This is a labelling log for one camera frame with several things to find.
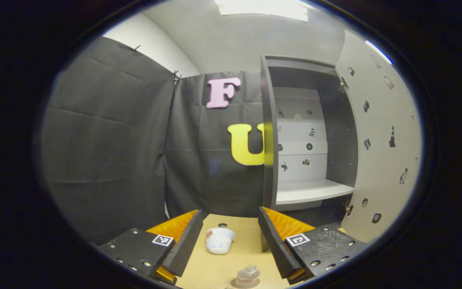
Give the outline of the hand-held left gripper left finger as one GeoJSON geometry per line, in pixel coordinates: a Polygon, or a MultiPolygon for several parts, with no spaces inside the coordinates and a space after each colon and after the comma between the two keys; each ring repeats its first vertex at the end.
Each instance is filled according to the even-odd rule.
{"type": "Polygon", "coordinates": [[[98,249],[141,277],[175,285],[190,260],[203,220],[204,213],[193,210],[153,228],[129,229],[98,249]]]}

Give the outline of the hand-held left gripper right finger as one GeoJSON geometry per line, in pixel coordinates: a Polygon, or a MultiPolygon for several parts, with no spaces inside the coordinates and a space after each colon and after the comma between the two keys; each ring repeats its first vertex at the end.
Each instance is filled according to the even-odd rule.
{"type": "Polygon", "coordinates": [[[314,227],[263,206],[258,223],[281,278],[290,285],[321,278],[367,247],[331,225],[314,227]]]}

